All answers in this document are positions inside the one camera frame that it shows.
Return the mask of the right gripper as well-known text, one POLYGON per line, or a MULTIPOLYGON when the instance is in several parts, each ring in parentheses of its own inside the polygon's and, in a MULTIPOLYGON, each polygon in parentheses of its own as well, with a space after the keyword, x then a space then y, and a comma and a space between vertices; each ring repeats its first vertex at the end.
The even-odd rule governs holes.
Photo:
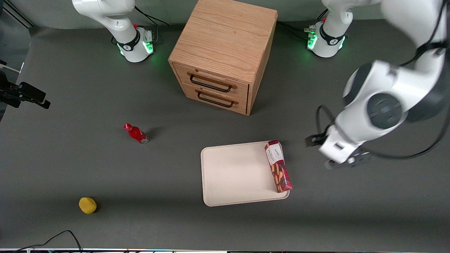
POLYGON ((46 93, 27 82, 20 83, 20 100, 18 100, 17 97, 12 94, 15 84, 7 79, 4 70, 15 74, 16 77, 18 77, 20 72, 12 67, 8 67, 7 63, 2 60, 0 61, 0 68, 0 102, 2 107, 9 105, 18 108, 21 101, 26 101, 37 104, 44 109, 49 109, 51 103, 46 100, 46 93))

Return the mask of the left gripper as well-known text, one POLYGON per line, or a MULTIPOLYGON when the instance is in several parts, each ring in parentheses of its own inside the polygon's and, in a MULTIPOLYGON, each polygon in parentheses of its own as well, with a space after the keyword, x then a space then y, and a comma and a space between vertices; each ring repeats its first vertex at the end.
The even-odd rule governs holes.
POLYGON ((320 146, 319 152, 329 160, 349 166, 358 166, 373 160, 373 154, 358 149, 364 142, 354 142, 336 124, 331 125, 325 134, 314 134, 305 138, 305 146, 320 146))

